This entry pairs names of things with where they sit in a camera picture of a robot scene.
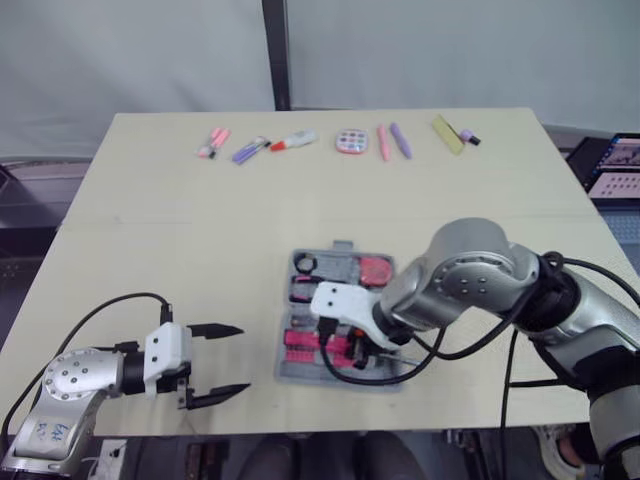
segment gray plastic case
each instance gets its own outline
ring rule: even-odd
[[[395,274],[395,264],[393,257],[378,253],[362,253],[353,250],[353,243],[348,241],[334,241],[331,250],[297,249],[289,258],[287,269],[287,298],[289,309],[285,313],[280,336],[278,337],[278,356],[276,360],[276,378],[286,383],[298,383],[305,385],[322,385],[332,387],[342,387],[357,390],[391,391],[396,392],[401,389],[401,385],[389,385],[384,387],[368,387],[353,385],[336,379],[325,367],[320,352],[314,354],[314,363],[289,362],[286,359],[287,347],[285,345],[285,332],[293,330],[296,332],[317,332],[317,321],[311,316],[308,303],[295,303],[290,301],[292,293],[297,295],[312,297],[315,284],[292,284],[292,278],[297,275],[304,275],[296,270],[294,258],[299,254],[309,253],[317,260],[317,268],[309,275],[322,277],[328,281],[344,282],[352,285],[360,284],[360,261],[361,257],[384,258],[391,264],[392,273]],[[370,287],[376,291],[380,288]],[[338,326],[337,335],[346,335],[351,327],[348,325]],[[397,376],[401,373],[399,362],[386,358],[370,358],[364,370],[352,367],[340,368],[345,375],[363,379],[383,379]]]

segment calculator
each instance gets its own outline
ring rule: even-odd
[[[344,128],[336,136],[336,150],[342,153],[364,153],[369,145],[369,137],[364,130]]]

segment handwritten label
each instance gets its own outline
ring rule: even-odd
[[[48,458],[64,458],[68,454],[73,424],[64,417],[40,417],[29,438],[30,449]]]

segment red cap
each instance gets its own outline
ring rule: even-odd
[[[284,141],[274,143],[273,145],[271,145],[272,152],[277,152],[278,150],[284,150],[285,148],[287,148],[287,145],[284,143]]]

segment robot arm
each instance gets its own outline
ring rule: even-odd
[[[640,319],[561,261],[508,242],[489,220],[442,227],[380,294],[325,282],[311,302],[316,316],[354,325],[391,351],[469,307],[512,318],[558,377],[587,393],[603,460],[623,452],[640,459]]]
[[[178,392],[178,408],[224,402],[248,384],[212,389],[194,396],[188,388],[194,336],[207,339],[242,333],[220,324],[165,322],[147,335],[145,351],[126,342],[113,351],[73,350],[54,358],[44,370],[42,389],[2,461],[2,469],[43,477],[71,476],[91,440],[96,414],[106,398],[145,392]]]

